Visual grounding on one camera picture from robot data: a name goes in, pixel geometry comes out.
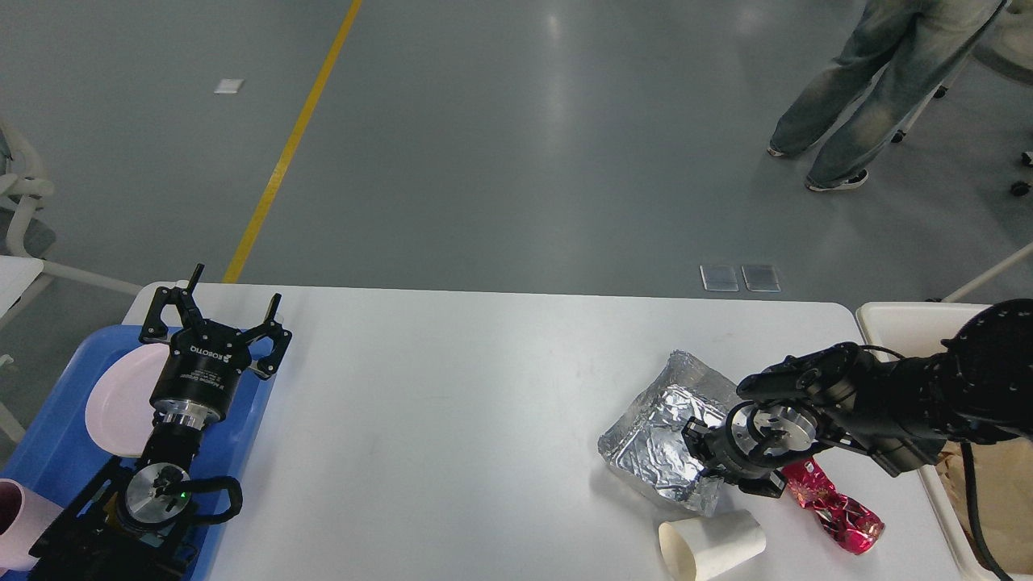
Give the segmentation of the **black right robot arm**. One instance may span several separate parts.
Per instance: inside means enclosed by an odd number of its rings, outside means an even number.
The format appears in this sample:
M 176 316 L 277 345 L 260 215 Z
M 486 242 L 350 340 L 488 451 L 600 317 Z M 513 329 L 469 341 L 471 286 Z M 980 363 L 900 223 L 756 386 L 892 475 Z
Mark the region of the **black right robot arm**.
M 972 446 L 1031 438 L 1031 301 L 1008 300 L 929 357 L 882 362 L 879 346 L 855 342 L 788 356 L 738 383 L 738 404 L 719 425 L 694 416 L 682 437 L 705 477 L 770 499 L 782 496 L 791 464 L 834 446 L 897 477 L 958 442 L 977 553 L 1006 580 L 982 533 Z

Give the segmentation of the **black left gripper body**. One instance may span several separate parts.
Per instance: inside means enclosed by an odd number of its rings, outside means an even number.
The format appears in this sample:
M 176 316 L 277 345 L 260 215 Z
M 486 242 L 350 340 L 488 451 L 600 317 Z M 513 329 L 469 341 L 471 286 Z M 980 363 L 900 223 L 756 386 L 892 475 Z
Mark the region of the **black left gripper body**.
M 169 335 L 165 324 L 150 323 L 148 342 L 169 349 L 150 396 L 155 425 L 207 427 L 226 419 L 243 371 L 253 361 L 243 331 L 210 322 Z

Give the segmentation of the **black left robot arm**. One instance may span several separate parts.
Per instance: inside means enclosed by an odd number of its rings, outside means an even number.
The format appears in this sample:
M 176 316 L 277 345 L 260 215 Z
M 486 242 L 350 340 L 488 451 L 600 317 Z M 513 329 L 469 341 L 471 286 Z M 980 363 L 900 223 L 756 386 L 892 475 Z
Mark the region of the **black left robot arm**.
M 182 580 L 207 531 L 242 511 L 236 456 L 253 435 L 210 454 L 204 435 L 234 421 L 240 383 L 273 378 L 292 333 L 276 319 L 280 294 L 251 328 L 204 316 L 194 298 L 202 274 L 196 265 L 185 286 L 156 288 L 139 333 L 140 345 L 163 351 L 145 442 L 111 454 L 33 541 L 30 580 Z

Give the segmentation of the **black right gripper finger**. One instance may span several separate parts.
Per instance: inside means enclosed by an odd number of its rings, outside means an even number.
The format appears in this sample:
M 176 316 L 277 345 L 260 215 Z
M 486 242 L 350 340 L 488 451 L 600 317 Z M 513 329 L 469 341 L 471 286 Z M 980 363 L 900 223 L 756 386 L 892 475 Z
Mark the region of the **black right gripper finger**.
M 788 485 L 788 479 L 781 470 L 773 470 L 759 478 L 735 478 L 730 482 L 742 493 L 764 499 L 779 499 Z
M 713 451 L 707 441 L 707 436 L 711 432 L 712 428 L 696 416 L 690 416 L 681 431 L 687 453 L 702 470 L 711 470 L 713 467 Z

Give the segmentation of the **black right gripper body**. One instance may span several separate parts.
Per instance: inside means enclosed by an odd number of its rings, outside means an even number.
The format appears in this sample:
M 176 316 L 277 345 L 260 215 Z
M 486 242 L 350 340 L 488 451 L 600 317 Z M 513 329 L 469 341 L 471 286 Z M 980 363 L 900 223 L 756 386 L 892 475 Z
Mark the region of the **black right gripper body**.
M 705 435 L 713 466 L 737 484 L 763 479 L 814 453 L 819 422 L 813 412 L 783 404 L 741 403 Z

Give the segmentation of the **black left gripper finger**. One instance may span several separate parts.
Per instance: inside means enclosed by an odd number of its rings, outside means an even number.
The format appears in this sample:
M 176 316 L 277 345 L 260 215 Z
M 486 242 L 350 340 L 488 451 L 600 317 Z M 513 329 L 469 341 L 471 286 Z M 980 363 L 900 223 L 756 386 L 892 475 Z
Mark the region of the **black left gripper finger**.
M 183 336 L 182 341 L 189 343 L 207 343 L 211 341 L 211 326 L 204 319 L 204 314 L 194 300 L 194 290 L 202 279 L 204 263 L 199 262 L 193 270 L 185 286 L 159 286 L 155 290 L 150 306 L 145 312 L 140 324 L 139 342 L 142 345 L 171 345 Z M 178 333 L 169 333 L 169 325 L 163 320 L 166 307 L 176 309 L 182 324 Z
M 279 371 L 286 351 L 288 350 L 289 343 L 292 340 L 291 331 L 284 328 L 282 324 L 275 320 L 274 317 L 277 315 L 279 305 L 282 300 L 282 295 L 276 293 L 270 298 L 270 304 L 268 306 L 267 317 L 258 326 L 253 328 L 247 328 L 237 335 L 237 339 L 242 342 L 242 345 L 249 347 L 254 345 L 262 339 L 269 339 L 272 343 L 272 349 L 267 354 L 267 356 L 261 357 L 251 361 L 249 369 L 254 372 L 262 380 L 268 380 L 273 378 L 273 376 Z

